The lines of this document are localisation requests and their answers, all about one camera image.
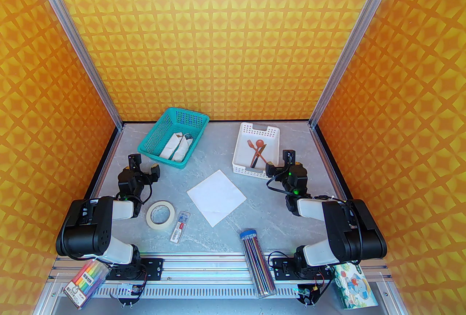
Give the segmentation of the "aluminium frame post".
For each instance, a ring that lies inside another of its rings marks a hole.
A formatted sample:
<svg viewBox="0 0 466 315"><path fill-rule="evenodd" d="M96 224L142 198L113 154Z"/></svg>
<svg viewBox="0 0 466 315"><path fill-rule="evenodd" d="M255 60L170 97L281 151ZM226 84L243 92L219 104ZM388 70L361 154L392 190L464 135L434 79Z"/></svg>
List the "aluminium frame post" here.
<svg viewBox="0 0 466 315"><path fill-rule="evenodd" d="M308 121L310 131L314 131L321 116L323 115L327 105L329 104L333 93L335 92L338 84L340 83L346 69L348 68L351 59L356 53L360 42L362 41L368 26L379 8L382 0L366 0L357 17L355 25L351 30L348 39L343 46L341 54L335 63L335 66L328 78L328 81L320 95L320 98L314 108L310 119Z"/></svg>
<svg viewBox="0 0 466 315"><path fill-rule="evenodd" d="M77 54L78 59L80 60L82 66L84 67L90 81L95 87L100 100L103 102L108 114L113 120L115 127L121 131L123 129L123 121L118 113L115 104L113 103L112 98L110 97L107 88L102 81L100 74L98 73L97 68L95 67L94 62L91 59L91 56L88 52L86 45L81 38L78 29L68 11L68 8L64 0L48 0L50 3L58 21L60 22L62 28L65 31L75 53Z"/></svg>

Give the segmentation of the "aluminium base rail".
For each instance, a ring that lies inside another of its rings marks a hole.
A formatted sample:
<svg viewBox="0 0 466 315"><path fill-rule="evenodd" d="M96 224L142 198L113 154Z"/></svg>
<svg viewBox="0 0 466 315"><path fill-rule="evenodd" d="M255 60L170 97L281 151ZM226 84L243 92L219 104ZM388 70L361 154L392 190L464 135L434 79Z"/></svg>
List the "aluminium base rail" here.
<svg viewBox="0 0 466 315"><path fill-rule="evenodd" d="M143 253L141 257L164 260L159 284L252 284L242 252L159 252ZM70 280L83 263L57 257L48 281ZM365 260L361 268L370 282L393 281L384 259Z"/></svg>

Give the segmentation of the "rolled white napkin bundle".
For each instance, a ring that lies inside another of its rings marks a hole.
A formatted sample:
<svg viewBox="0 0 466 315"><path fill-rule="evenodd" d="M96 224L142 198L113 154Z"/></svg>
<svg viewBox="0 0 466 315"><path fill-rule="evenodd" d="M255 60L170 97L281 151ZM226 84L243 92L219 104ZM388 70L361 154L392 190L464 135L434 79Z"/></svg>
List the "rolled white napkin bundle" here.
<svg viewBox="0 0 466 315"><path fill-rule="evenodd" d="M163 148L163 150L162 150L161 154L159 155L159 157L161 157L163 159L171 160L173 152L176 150L176 148L177 148L177 146L178 146L178 144L180 142L180 139L181 139L181 137L183 135L184 134L182 132L177 132L177 133L172 134L172 136L170 137L167 144Z"/></svg>

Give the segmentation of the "masking tape roll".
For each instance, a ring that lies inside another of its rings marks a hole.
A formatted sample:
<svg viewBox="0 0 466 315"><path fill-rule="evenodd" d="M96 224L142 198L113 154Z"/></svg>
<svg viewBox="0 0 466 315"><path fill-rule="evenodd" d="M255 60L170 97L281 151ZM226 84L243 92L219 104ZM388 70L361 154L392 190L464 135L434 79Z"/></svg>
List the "masking tape roll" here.
<svg viewBox="0 0 466 315"><path fill-rule="evenodd" d="M166 208L169 212L168 218L162 223L156 223L153 221L153 218L152 218L153 211L158 208ZM174 219L175 219L175 209L173 207L173 204L165 200L160 200L152 204L146 213L146 223L148 227L156 231L165 230L166 228L170 227Z"/></svg>

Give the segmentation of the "white paper napkin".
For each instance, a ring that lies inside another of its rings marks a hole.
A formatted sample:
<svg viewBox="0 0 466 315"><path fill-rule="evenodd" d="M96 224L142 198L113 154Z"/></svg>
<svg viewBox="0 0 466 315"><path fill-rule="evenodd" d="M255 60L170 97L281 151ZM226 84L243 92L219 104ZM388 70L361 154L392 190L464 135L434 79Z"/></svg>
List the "white paper napkin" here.
<svg viewBox="0 0 466 315"><path fill-rule="evenodd" d="M187 194L211 227L246 200L246 196L221 170L188 190Z"/></svg>

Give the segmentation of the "cutlery piece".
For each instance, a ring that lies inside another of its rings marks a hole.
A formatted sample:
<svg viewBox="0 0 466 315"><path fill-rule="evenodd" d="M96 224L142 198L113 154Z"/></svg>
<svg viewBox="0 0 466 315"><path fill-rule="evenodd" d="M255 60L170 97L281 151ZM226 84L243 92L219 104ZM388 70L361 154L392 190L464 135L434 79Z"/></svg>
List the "cutlery piece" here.
<svg viewBox="0 0 466 315"><path fill-rule="evenodd" d="M184 134L181 137L176 150L173 152L171 160L173 162L181 163L184 160L186 154L188 153L188 150L192 142L193 142L193 136L190 133Z"/></svg>

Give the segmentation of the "white plastic perforated basket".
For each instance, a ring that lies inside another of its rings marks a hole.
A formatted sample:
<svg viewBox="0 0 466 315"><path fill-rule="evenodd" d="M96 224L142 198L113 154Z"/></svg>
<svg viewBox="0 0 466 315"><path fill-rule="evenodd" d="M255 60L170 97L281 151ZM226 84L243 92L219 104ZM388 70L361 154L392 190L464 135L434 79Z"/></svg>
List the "white plastic perforated basket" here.
<svg viewBox="0 0 466 315"><path fill-rule="evenodd" d="M267 179L266 162L273 162L277 166L280 162L280 134L278 127L269 125L242 122L238 131L235 151L232 160L233 172L254 178ZM254 150L249 147L247 140L250 139L255 145L258 139L262 139L266 144L265 149L258 159L255 168L251 168L253 162Z"/></svg>

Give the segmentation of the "teal plastic mesh basket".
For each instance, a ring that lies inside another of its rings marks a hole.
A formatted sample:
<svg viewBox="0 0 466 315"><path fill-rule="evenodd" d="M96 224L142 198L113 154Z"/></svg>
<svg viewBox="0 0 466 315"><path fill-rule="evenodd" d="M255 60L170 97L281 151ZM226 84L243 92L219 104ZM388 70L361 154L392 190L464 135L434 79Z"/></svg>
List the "teal plastic mesh basket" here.
<svg viewBox="0 0 466 315"><path fill-rule="evenodd" d="M138 145L138 152L155 162L183 169L204 133L208 122L209 117L205 114L183 108L168 108ZM173 153L168 158L161 156L170 139L177 133L182 134L181 139L184 139L187 134L192 137L183 159L179 162L174 161L173 157L180 144L175 146Z"/></svg>

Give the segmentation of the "small controller board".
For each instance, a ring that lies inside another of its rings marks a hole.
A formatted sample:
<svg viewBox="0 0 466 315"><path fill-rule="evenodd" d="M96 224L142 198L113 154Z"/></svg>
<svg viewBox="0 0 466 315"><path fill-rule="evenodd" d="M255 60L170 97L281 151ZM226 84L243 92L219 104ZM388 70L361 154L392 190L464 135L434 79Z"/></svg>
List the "small controller board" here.
<svg viewBox="0 0 466 315"><path fill-rule="evenodd" d="M322 288L322 284L298 284L296 289L298 301L305 307L315 307L316 303L321 298Z"/></svg>
<svg viewBox="0 0 466 315"><path fill-rule="evenodd" d="M123 297L118 297L118 301L121 303L122 308L133 308L133 306L140 300L141 296L144 294L145 287L146 283L125 283L120 285L120 294L122 294Z"/></svg>

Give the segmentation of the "brown knife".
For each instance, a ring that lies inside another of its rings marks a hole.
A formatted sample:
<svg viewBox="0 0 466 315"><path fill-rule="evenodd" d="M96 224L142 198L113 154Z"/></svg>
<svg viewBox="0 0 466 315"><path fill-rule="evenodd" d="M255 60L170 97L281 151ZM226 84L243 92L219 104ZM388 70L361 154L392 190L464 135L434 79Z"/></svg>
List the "brown knife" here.
<svg viewBox="0 0 466 315"><path fill-rule="evenodd" d="M258 162L258 159L261 158L261 154L263 150L265 149L266 144L263 144L260 148L258 148L258 153L255 154L255 157L253 159L253 162L251 164L251 168L255 168Z"/></svg>

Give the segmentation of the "colour marker pack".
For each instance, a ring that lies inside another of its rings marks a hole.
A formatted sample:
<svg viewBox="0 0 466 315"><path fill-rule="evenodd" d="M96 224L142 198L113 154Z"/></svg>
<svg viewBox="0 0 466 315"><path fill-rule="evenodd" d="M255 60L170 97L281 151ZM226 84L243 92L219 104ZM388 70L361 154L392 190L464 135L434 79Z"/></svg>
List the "colour marker pack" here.
<svg viewBox="0 0 466 315"><path fill-rule="evenodd" d="M109 265L96 259L87 260L75 277L64 287L63 293L80 310L100 288L110 272Z"/></svg>

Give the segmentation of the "small clear refill box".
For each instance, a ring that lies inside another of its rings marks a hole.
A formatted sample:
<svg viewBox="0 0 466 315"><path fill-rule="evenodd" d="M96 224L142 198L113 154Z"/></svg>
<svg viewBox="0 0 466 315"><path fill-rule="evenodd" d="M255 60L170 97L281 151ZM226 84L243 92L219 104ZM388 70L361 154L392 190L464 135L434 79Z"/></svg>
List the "small clear refill box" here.
<svg viewBox="0 0 466 315"><path fill-rule="evenodd" d="M178 217L176 218L176 223L173 229L173 232L170 236L170 242L174 244L179 244L185 228L188 224L191 214L187 211L180 211Z"/></svg>

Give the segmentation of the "cartoon print tissue pack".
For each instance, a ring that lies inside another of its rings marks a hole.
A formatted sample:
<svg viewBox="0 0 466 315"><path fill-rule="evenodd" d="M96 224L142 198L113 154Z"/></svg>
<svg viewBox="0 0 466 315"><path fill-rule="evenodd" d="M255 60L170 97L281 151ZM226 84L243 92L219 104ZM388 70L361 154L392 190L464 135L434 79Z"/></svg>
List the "cartoon print tissue pack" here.
<svg viewBox="0 0 466 315"><path fill-rule="evenodd" d="M359 265L351 262L333 267L337 295L344 310L357 310L378 306L370 284Z"/></svg>

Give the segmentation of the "clear pencil tube blue cap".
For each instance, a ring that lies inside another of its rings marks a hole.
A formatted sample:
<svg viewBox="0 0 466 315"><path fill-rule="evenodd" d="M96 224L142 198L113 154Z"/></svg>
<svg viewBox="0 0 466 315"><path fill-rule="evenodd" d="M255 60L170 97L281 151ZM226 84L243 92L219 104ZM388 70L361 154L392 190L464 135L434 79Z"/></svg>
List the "clear pencil tube blue cap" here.
<svg viewBox="0 0 466 315"><path fill-rule="evenodd" d="M275 282L258 242L257 231L248 229L241 232L240 240L257 297L262 299L276 295Z"/></svg>

